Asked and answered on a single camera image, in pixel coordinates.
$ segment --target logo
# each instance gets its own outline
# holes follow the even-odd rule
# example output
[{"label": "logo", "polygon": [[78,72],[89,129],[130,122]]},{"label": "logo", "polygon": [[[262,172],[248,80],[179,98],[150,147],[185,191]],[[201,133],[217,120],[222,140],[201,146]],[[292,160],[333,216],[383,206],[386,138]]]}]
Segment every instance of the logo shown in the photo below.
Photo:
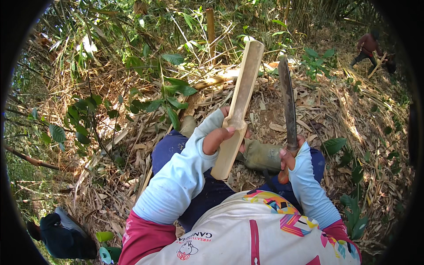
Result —
[{"label": "logo", "polygon": [[180,258],[180,260],[186,260],[190,258],[190,255],[194,255],[198,251],[199,250],[191,244],[191,240],[189,240],[177,251],[177,257]]}]

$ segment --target hand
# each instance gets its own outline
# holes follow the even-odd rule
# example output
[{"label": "hand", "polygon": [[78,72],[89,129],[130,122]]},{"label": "hand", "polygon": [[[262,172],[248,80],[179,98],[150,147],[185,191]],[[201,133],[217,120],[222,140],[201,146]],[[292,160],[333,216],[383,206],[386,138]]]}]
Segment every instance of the hand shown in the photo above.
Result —
[{"label": "hand", "polygon": [[[297,138],[297,146],[299,148],[302,147],[303,143],[306,142],[305,137],[298,134],[296,138]],[[286,166],[288,166],[290,170],[293,170],[296,165],[296,160],[294,159],[292,154],[288,152],[286,149],[281,149],[279,154],[281,158],[281,170],[284,170]]]},{"label": "hand", "polygon": [[[230,106],[222,107],[221,111],[224,117],[227,117],[230,111]],[[206,135],[205,140],[203,140],[203,153],[208,156],[215,154],[220,144],[223,141],[230,139],[234,135],[235,131],[235,128],[230,126],[227,128],[217,128],[210,132],[208,135]],[[249,130],[246,131],[244,137],[250,138]],[[244,140],[240,146],[239,151],[242,153],[246,151]]]}]

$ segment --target red sleeve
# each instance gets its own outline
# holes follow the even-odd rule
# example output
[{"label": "red sleeve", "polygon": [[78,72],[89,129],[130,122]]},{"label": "red sleeve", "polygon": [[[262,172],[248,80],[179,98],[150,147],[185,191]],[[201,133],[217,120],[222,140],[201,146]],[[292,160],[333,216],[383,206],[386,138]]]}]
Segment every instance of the red sleeve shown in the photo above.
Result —
[{"label": "red sleeve", "polygon": [[355,243],[353,243],[352,240],[349,239],[349,237],[347,235],[347,228],[346,228],[346,226],[344,225],[344,223],[341,219],[337,222],[334,222],[330,226],[324,228],[323,231],[327,234],[327,236],[330,236],[330,237],[333,237],[334,239],[336,239],[336,241],[344,240],[344,241],[354,245],[356,250],[358,251],[359,259],[362,263],[361,251],[359,251],[358,246]]},{"label": "red sleeve", "polygon": [[176,239],[174,225],[160,225],[140,218],[131,210],[122,236],[120,265],[134,265],[141,258],[159,252]]},{"label": "red sleeve", "polygon": [[364,43],[364,41],[367,39],[367,37],[368,37],[368,33],[366,33],[365,35],[363,35],[363,36],[359,39],[359,41],[358,41],[358,45],[356,46],[356,48],[360,49],[360,48],[361,48],[362,43]]}]

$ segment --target machete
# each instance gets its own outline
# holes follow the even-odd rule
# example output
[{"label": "machete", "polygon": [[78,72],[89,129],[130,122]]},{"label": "machete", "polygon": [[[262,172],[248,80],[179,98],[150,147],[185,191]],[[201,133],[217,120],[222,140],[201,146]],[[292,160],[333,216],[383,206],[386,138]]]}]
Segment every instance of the machete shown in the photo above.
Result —
[{"label": "machete", "polygon": [[[294,107],[293,89],[290,79],[289,66],[287,64],[287,58],[285,55],[280,57],[280,63],[278,64],[278,75],[280,78],[280,90],[283,96],[284,113],[286,117],[287,127],[287,151],[289,151],[293,157],[296,157],[299,148],[297,146],[297,133],[296,133],[296,110]],[[280,171],[278,174],[278,182],[281,184],[287,184],[289,182],[288,166],[285,167],[284,171]]]}]

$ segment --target navy blue pants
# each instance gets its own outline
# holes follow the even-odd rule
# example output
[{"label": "navy blue pants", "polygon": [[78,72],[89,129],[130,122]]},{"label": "navy blue pants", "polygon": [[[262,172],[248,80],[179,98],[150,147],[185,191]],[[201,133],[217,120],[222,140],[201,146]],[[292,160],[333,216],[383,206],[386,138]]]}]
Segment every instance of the navy blue pants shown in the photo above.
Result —
[{"label": "navy blue pants", "polygon": [[[161,170],[161,168],[171,160],[175,153],[181,153],[184,149],[188,138],[180,134],[176,130],[172,130],[167,134],[155,147],[152,153],[152,167],[153,176]],[[312,166],[314,177],[319,182],[324,175],[325,160],[322,153],[314,148],[310,149],[312,156]],[[235,194],[222,180],[214,179],[211,174],[211,169],[204,173],[205,186],[202,192],[191,200],[187,210],[180,216],[178,222],[182,225],[186,232],[191,231],[195,222],[210,208],[219,205],[227,197]],[[296,209],[302,211],[299,202],[297,202],[291,183],[282,185],[278,182],[277,176],[274,176],[271,181],[276,186],[279,195],[293,204]],[[271,188],[265,184],[258,188],[258,190],[272,191]]]}]

